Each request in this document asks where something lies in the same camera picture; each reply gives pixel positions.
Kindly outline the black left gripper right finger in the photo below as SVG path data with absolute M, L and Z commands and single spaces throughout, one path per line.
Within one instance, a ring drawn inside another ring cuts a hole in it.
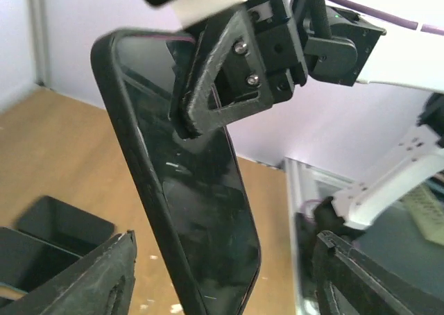
M 442 314 L 443 301 L 408 284 L 330 231 L 317 235 L 313 274 L 321 314 Z

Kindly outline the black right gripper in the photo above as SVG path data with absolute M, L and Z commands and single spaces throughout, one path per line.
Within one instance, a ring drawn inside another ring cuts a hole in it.
M 286 102 L 307 82 L 292 5 L 248 0 L 248 12 L 230 8 L 186 28 L 196 43 L 170 109 L 180 138 L 200 137 Z

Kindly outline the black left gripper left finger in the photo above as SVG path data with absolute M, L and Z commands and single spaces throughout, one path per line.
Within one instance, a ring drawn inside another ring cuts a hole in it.
M 117 234 L 1 313 L 127 314 L 135 262 L 135 232 Z

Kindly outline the black phone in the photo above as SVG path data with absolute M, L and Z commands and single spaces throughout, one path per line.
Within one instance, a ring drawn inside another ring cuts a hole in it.
M 179 135 L 194 39 L 140 29 L 98 38 L 90 62 L 156 242 L 186 314 L 241 314 L 259 238 L 226 129 Z

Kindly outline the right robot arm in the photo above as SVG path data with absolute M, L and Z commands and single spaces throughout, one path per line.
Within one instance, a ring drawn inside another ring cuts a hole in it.
M 160 0 L 196 39 L 180 134 L 229 130 L 243 158 L 314 161 L 354 182 L 319 203 L 317 230 L 362 235 L 443 170 L 443 38 L 346 0 Z

